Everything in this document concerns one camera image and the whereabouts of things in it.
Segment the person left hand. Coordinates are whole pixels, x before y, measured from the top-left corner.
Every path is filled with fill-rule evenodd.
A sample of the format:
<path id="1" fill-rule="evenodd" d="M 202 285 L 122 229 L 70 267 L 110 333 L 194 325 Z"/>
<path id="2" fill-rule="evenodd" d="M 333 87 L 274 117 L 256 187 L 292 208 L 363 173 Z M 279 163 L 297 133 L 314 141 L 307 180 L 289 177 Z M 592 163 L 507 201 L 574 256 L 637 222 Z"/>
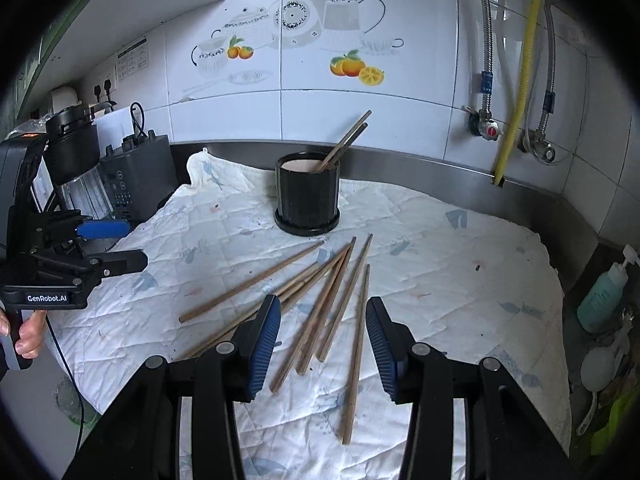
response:
<path id="1" fill-rule="evenodd" d="M 24 321 L 18 329 L 20 338 L 14 344 L 15 351 L 24 359 L 32 360 L 39 356 L 39 352 L 43 345 L 43 333 L 46 327 L 47 312 L 37 310 L 32 312 L 28 320 Z M 0 332 L 2 336 L 9 337 L 11 335 L 11 324 L 6 317 L 6 311 L 1 309 L 0 313 Z"/>

